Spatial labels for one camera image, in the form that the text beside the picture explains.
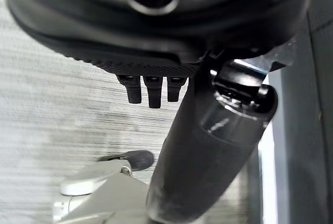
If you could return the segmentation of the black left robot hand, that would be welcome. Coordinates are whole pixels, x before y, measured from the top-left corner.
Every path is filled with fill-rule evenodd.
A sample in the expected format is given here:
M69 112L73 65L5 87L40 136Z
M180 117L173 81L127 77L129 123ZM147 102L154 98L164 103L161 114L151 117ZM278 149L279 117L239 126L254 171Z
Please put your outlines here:
M61 187L56 223L198 223L237 176L275 115L266 76L290 64L310 0L6 0L15 22L56 53L116 75L128 101L161 106L187 91L149 185L148 151L103 158Z

